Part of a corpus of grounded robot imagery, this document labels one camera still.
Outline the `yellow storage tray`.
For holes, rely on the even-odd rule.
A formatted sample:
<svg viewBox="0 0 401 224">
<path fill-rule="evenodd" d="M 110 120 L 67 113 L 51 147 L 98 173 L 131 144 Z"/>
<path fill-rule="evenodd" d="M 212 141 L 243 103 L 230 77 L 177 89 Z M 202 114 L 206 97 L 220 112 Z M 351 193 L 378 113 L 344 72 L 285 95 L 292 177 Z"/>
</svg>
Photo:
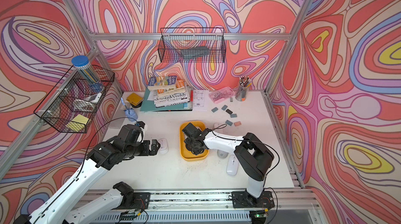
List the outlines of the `yellow storage tray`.
<svg viewBox="0 0 401 224">
<path fill-rule="evenodd" d="M 196 128 L 200 129 L 201 131 L 206 129 L 206 126 L 202 121 L 185 122 L 180 126 L 180 154 L 181 154 L 181 157 L 185 161 L 188 161 L 188 162 L 204 160 L 208 156 L 209 150 L 205 150 L 202 154 L 195 156 L 190 151 L 188 151 L 185 146 L 184 140 L 186 139 L 187 136 L 183 133 L 183 129 L 189 123 L 192 123 Z"/>
</svg>

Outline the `grey computer mouse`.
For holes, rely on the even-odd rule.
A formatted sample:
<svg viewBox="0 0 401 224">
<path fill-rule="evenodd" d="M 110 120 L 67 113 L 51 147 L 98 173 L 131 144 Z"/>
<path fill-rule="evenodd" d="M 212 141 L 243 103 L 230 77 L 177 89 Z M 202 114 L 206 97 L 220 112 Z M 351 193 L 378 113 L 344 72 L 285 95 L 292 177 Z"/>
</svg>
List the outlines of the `grey computer mouse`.
<svg viewBox="0 0 401 224">
<path fill-rule="evenodd" d="M 225 158 L 227 158 L 227 156 L 228 156 L 228 152 L 218 150 L 218 151 L 217 151 L 217 156 L 218 156 L 220 159 L 225 159 Z"/>
</svg>

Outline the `white slim mouse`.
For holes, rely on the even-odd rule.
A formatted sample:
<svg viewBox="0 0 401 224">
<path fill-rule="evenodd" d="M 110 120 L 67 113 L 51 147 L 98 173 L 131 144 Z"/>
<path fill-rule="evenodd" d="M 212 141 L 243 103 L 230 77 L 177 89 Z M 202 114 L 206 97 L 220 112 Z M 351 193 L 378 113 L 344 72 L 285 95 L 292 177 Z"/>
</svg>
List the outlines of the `white slim mouse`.
<svg viewBox="0 0 401 224">
<path fill-rule="evenodd" d="M 229 176 L 235 176 L 238 172 L 239 162 L 235 155 L 230 155 L 228 158 L 228 163 L 226 167 L 226 173 Z"/>
</svg>

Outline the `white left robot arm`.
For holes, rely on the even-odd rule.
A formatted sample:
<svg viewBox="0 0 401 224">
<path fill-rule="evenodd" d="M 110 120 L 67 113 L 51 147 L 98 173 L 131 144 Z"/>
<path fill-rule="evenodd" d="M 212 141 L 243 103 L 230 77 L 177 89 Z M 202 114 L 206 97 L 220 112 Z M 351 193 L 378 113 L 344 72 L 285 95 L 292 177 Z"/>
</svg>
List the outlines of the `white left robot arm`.
<svg viewBox="0 0 401 224">
<path fill-rule="evenodd" d="M 157 155 L 161 144 L 145 140 L 147 126 L 140 121 L 122 126 L 117 136 L 97 144 L 77 171 L 44 204 L 29 215 L 20 215 L 16 224 L 89 224 L 113 209 L 148 207 L 149 193 L 136 193 L 128 184 L 119 182 L 112 189 L 86 205 L 74 209 L 87 191 L 114 166 L 135 157 Z"/>
</svg>

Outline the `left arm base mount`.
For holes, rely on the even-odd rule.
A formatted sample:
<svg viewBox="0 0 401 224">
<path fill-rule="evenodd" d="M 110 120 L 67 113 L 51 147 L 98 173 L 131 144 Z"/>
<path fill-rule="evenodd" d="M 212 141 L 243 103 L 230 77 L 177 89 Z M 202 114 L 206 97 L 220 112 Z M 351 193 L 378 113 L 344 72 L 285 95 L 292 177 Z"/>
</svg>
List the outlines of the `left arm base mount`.
<svg viewBox="0 0 401 224">
<path fill-rule="evenodd" d="M 122 197 L 121 203 L 114 209 L 144 209 L 147 210 L 150 203 L 149 192 L 137 192 L 125 182 L 119 182 L 113 186 Z"/>
</svg>

